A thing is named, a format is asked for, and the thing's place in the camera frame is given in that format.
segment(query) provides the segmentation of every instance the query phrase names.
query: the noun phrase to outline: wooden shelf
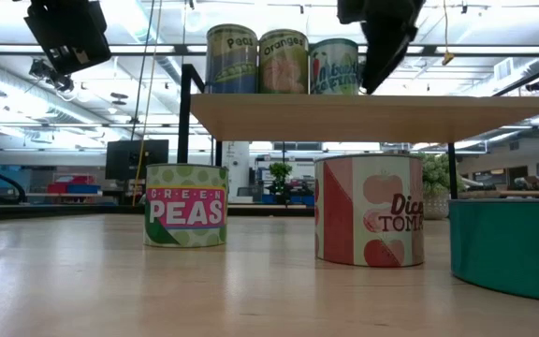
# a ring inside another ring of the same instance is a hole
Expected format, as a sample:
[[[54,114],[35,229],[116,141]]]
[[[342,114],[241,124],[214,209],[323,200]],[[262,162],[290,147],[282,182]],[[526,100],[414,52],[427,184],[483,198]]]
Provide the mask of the wooden shelf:
[[[539,114],[539,97],[200,94],[219,140],[453,142]]]

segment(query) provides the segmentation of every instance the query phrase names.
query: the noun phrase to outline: television screen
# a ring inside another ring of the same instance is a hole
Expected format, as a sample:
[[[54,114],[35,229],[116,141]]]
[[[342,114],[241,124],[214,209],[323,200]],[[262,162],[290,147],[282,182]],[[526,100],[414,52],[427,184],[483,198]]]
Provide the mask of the television screen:
[[[168,140],[145,140],[139,179],[147,175],[147,165],[168,162]],[[140,140],[120,140],[108,143],[105,179],[135,179],[140,154]]]

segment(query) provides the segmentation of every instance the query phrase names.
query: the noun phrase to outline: wooden floor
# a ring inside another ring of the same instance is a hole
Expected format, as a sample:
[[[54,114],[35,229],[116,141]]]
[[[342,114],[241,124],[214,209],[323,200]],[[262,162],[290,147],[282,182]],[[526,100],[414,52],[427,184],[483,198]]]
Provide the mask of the wooden floor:
[[[231,217],[228,245],[143,247],[142,215],[0,222],[0,336],[535,336],[539,300],[449,271],[446,222],[424,266],[313,258],[313,219]]]

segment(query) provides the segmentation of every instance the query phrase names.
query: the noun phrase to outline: can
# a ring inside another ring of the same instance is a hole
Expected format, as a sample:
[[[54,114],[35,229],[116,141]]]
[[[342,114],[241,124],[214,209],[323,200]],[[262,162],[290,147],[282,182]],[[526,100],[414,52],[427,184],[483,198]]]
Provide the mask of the can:
[[[257,90],[255,32],[237,24],[220,24],[207,33],[206,92],[254,94]]]
[[[311,48],[311,94],[357,95],[358,45],[346,38],[323,40]]]
[[[309,44],[301,32],[278,29],[259,41],[259,93],[308,94]]]
[[[423,263],[421,159],[359,154],[317,160],[315,255],[370,267]]]
[[[226,243],[227,168],[190,164],[147,167],[144,243],[209,247]]]

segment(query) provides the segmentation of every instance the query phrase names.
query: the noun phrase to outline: can label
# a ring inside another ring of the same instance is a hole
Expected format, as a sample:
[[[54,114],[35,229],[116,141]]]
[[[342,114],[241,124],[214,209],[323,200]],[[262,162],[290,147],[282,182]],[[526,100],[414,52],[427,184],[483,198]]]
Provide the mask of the can label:
[[[311,94],[357,95],[358,47],[351,40],[322,41],[310,51]]]
[[[212,28],[207,44],[208,93],[255,93],[258,45],[255,34],[238,26]]]
[[[265,35],[259,47],[259,92],[307,94],[307,37],[302,33],[276,31]]]

